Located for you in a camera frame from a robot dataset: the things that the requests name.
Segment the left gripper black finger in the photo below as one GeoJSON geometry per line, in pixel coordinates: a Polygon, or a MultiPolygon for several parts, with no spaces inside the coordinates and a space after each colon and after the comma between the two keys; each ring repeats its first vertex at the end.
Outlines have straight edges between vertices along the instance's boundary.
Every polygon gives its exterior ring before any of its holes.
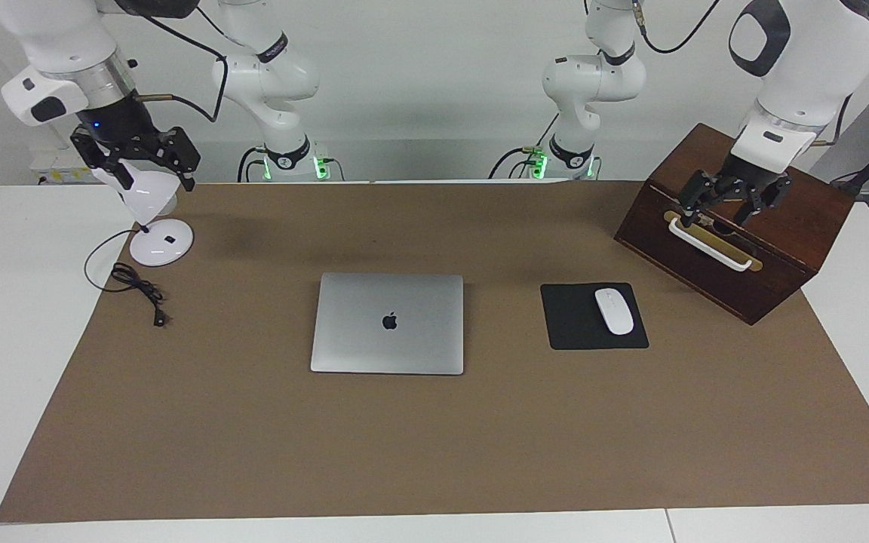
{"type": "Polygon", "coordinates": [[[704,170],[696,170],[680,190],[678,202],[680,204],[680,226],[689,229],[697,223],[698,217],[710,207],[720,205],[724,199],[726,179],[724,176],[710,175],[704,170]]]}
{"type": "Polygon", "coordinates": [[[735,213],[735,223],[745,226],[756,214],[764,210],[775,209],[779,202],[786,196],[792,186],[789,176],[779,176],[775,181],[767,183],[755,183],[748,186],[746,199],[735,213]]]}

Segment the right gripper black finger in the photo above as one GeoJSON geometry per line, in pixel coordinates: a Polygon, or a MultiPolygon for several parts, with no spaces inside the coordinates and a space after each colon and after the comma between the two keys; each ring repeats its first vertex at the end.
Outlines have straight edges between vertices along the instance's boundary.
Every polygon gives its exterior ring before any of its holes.
{"type": "Polygon", "coordinates": [[[134,186],[134,177],[127,171],[125,165],[121,164],[120,158],[114,152],[110,155],[104,154],[89,130],[75,128],[70,134],[70,141],[84,164],[91,170],[103,170],[114,176],[122,189],[128,190],[134,186]]]}
{"type": "Polygon", "coordinates": [[[160,166],[178,176],[184,190],[195,188],[194,173],[201,155],[182,127],[173,127],[159,134],[159,161],[160,166]]]}

